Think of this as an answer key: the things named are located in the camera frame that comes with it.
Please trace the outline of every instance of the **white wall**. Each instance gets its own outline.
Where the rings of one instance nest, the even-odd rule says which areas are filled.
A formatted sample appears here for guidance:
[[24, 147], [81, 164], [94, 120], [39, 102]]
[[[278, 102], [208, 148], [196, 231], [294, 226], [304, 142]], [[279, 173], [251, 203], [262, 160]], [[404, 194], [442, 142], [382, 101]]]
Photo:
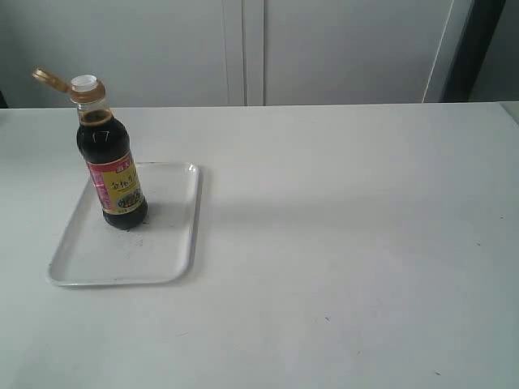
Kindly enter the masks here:
[[267, 105], [421, 102], [440, 45], [449, 47], [449, 54], [442, 53], [441, 74], [434, 73], [432, 82], [444, 82], [471, 4], [470, 0], [265, 2]]
[[[240, 7], [240, 0], [2, 0], [0, 90], [12, 108], [70, 106], [31, 78], [43, 66], [66, 79], [97, 75], [113, 106], [242, 105]], [[233, 12], [238, 19], [226, 20]]]
[[519, 0], [508, 0], [472, 91], [473, 101], [519, 100]]

